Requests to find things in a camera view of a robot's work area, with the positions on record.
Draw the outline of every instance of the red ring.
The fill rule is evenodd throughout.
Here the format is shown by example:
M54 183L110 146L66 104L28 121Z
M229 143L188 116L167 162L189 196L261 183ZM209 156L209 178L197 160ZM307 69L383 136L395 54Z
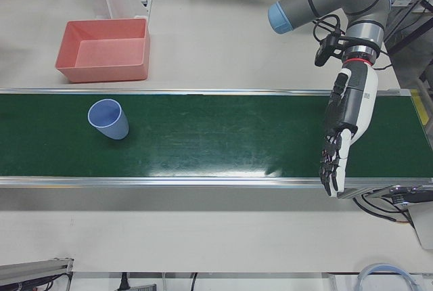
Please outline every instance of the red ring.
M348 60L344 61L343 65L345 65L346 63L351 62L351 61L362 61L362 62L368 63L370 66L373 66L373 64L370 61L367 61L366 59L361 59L361 58L348 59Z

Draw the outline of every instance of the robotic arm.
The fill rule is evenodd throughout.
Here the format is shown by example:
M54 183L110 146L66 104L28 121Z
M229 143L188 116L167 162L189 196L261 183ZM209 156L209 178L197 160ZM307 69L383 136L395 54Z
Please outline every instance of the robotic arm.
M322 184L329 196L344 191L350 145L367 130L378 89L371 67L380 54L390 0L280 0L269 8L274 31L283 34L342 8L348 18L346 36L337 29L320 42L315 63L324 65L331 56L341 58L325 111Z

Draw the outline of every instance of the white surface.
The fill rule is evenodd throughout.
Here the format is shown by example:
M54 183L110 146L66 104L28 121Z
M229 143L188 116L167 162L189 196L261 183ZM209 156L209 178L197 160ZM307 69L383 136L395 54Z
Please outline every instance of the white surface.
M71 85L54 68L68 20L91 0L0 0L0 87L331 89L311 26L284 36L276 0L154 0L146 81ZM387 65L381 57L378 66ZM379 88L398 88L392 69ZM3 189L0 265L75 258L75 271L431 271L415 232L321 190Z
M331 90L341 61L314 65L310 24L274 33L275 1L153 0L149 78L69 84L55 59L67 21L94 19L91 0L0 0L0 87ZM387 64L383 55L376 66ZM391 68L379 72L379 90L389 88L398 88Z
M73 257L76 271L431 272L409 225L300 189L3 189L0 265Z
M290 278L275 277L260 274L257 276L219 276L219 274L198 275L195 290L196 291L330 291L329 281L320 277ZM163 291L162 278L129 278L130 287L156 284L157 291ZM71 291L94 291L107 290L114 291L120 285L119 277L110 278L92 278L81 277L78 274L72 280ZM191 289L190 277L166 278L167 291L189 291Z
M409 212L422 247L433 250L433 202L411 205Z
M132 274L129 285L144 286L156 284L158 291L163 291L162 274L139 277ZM432 279L427 275L413 275L424 291L432 291ZM321 275L321 274L218 274L200 273L196 280L196 291L351 291L357 275ZM64 291L67 278L54 282L53 291ZM120 273L75 273L71 291L114 291L119 287ZM167 274L167 291L188 291L191 288L190 274ZM364 291L410 291L402 277L397 275L370 275L363 283Z

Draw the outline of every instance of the power cord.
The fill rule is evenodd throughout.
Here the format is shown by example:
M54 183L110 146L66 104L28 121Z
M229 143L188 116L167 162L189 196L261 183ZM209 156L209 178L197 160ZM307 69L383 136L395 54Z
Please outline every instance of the power cord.
M375 216L375 217L378 217L378 218L381 218L381 219L385 219L385 220L388 220L388 221L391 221L391 222L395 222L395 223L408 223L408 224L410 224L411 226L412 226L412 228L414 228L415 229L415 226L414 226L414 224L413 224L413 221L412 221L412 219L411 219L411 217L409 216L409 213L407 213L408 211L407 210L402 210L402 209L400 209L399 207L397 207L397 206L395 206L393 203L391 203L391 201L388 201L387 199L381 199L381 200L384 200L384 201L386 201L386 202L388 202L388 203L390 203L395 209L396 209L396 211L390 211L390 210L386 210L386 209L384 209L384 208L380 208L379 206L376 206L376 205L374 205L374 204L372 204L371 202L369 202L366 198L365 198L365 194L363 194L363 195L361 195L361 198L362 198L362 200L367 204L367 205L369 205L370 207L372 207L372 208L374 208L374 209L376 209L376 210L379 210L379 211L381 211L381 212L384 212L384 213L390 213L390 214L400 214L400 215L402 215L402 216L404 216L405 218L406 218L406 221L402 221L402 220L398 220L398 219L395 219L395 218L393 218L393 217L390 217L390 216L388 216L388 215L382 215L382 214L380 214L380 213L376 213L376 212L374 212L374 211L372 211L372 210L370 210L370 209L368 209L368 208L366 208L365 206L363 206L356 198L353 198L352 200L353 200L353 202L362 210L362 211L364 211L364 212L366 212L366 213L368 213L369 215L373 215L373 216Z
M191 291L194 291L194 286L196 285L197 275L198 275L198 272L195 272L193 275L192 283L191 283Z

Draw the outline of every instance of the black cable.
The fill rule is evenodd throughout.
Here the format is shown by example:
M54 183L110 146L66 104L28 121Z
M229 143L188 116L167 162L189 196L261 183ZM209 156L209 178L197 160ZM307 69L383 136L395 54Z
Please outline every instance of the black cable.
M381 200L383 200L383 201L385 201L385 202L387 202L387 203L389 203L389 204L391 204L393 207L395 207L397 210L399 210L400 211L400 213L402 214L402 216L404 216L405 218L406 218L406 220L408 220L408 222L410 223L410 225L412 226L412 228L414 228L415 229L415 225L413 224L413 220L412 220L412 218L410 217L410 215L409 215L409 210L402 210L401 208L399 208L397 205L395 205L394 203L392 203L391 201L389 201L389 200L387 200L387 199L385 199L385 198L381 198Z
M197 275L198 275L198 272L195 272L195 273L194 273L194 276L193 276L193 278L192 278L191 291L194 291L194 286L195 286L195 284L196 284Z
M389 64L387 66L384 66L383 68L373 68L373 69L376 71L381 71L381 70L386 70L386 69L390 68L391 66L392 66L392 64Z
M402 29L399 29L397 32L395 32L395 34L397 34L398 32L403 32L405 29L408 29L409 27L415 25L417 22L419 22L419 20L422 18L422 16L424 16L426 11L427 11L427 8L424 8L422 13L418 16L418 18L414 22L410 23L410 25L403 27Z
M329 22L325 22L326 19L329 18L333 18L336 20L336 24L330 24ZM315 21L313 21L314 27L313 27L313 36L315 38L316 41L320 42L321 39L319 39L319 37L317 37L317 27L320 27L322 29L328 30L327 28L324 28L323 26L321 26L321 24L326 24L328 25L330 28L332 28L333 30L328 30L329 32L336 32L337 30L340 30L340 25L341 25L341 21L340 21L340 17L338 17L336 14L330 14L330 15L326 15L320 19L316 19Z
M7 286L3 286L2 288L5 288L5 290L14 290L14 291L15 290L32 290L33 288L36 288L38 286L44 286L45 284L50 284L55 279L58 279L59 277L61 277L63 275L67 275L69 280L72 279L72 274L62 273L62 274L58 274L58 275L39 277L37 279L30 279L30 280L23 281L20 283L9 284Z
M381 219L385 219L385 220L388 220L388 221L391 221L391 222L395 222L395 223L408 223L412 227L415 227L413 225L412 220L406 215L406 213L401 213L401 214L407 219L407 221L400 221L400 220L397 220L395 218L389 217L387 215L380 215L379 213L373 212L373 211L369 210L368 208L365 208L363 205L361 205L358 202L358 200L356 198L353 198L352 200L362 211L368 213L369 215L373 215L375 217L378 217L378 218L381 218Z
M397 219L395 219L395 218L388 217L388 216L386 216L386 215L380 215L379 213L373 212L373 211L369 210L368 208L365 208L364 206L362 206L362 205L358 202L358 200L357 200L356 198L353 198L352 200L353 200L353 202L355 202L355 204L356 204L356 205L357 205L357 206L358 206L362 211L368 213L369 215L373 215L373 216L375 216L375 217L382 218L382 219L385 219L385 220L389 220L389 221L392 221L392 222L397 222Z
M54 281L51 281L50 283L47 284L47 287L45 288L44 291L50 290L53 287L53 285L54 285Z
M379 211L382 211L382 212L385 212L385 213L401 213L400 210L398 210L398 211L385 210L384 208L380 208L379 206L374 205L373 203L371 203L369 200L367 200L367 199L365 198L364 194L361 195L361 198L363 199L363 201L364 201L365 203L367 203L368 205L370 205L372 208L375 208L376 210L379 210Z

